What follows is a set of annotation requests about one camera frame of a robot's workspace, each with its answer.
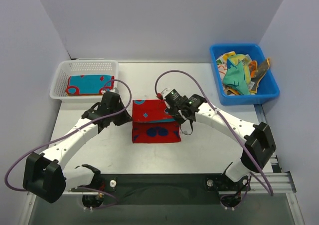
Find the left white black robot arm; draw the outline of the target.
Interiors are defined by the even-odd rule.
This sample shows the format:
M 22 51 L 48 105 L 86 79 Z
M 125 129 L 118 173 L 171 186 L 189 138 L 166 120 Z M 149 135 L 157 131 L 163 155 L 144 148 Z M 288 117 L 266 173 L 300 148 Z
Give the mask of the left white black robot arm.
M 71 170 L 66 170 L 65 166 L 90 139 L 111 123 L 121 126 L 131 121 L 120 95 L 106 92 L 100 102 L 83 113 L 61 142 L 40 154 L 32 152 L 27 157 L 23 188 L 49 203 L 56 202 L 69 189 L 81 186 L 98 189 L 101 182 L 99 169 L 88 164 Z

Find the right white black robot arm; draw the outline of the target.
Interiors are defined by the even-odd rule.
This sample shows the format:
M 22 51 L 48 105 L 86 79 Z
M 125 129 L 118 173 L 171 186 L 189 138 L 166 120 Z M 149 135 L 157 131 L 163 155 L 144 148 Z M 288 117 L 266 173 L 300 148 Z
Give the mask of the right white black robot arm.
M 210 104 L 205 97 L 194 94 L 181 96 L 175 89 L 166 88 L 161 96 L 166 112 L 179 124 L 185 121 L 205 124 L 237 141 L 243 148 L 240 159 L 232 162 L 224 174 L 233 182 L 240 181 L 250 172 L 258 173 L 276 150 L 270 126 L 254 124 L 237 118 Z

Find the red blue tiger towel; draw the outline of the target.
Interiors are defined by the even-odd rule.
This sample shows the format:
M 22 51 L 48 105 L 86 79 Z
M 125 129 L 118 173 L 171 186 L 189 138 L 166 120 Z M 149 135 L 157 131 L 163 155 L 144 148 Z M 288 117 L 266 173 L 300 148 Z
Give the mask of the red blue tiger towel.
M 157 100 L 133 100 L 132 142 L 163 144 L 181 142 L 178 123 L 165 112 L 165 103 Z

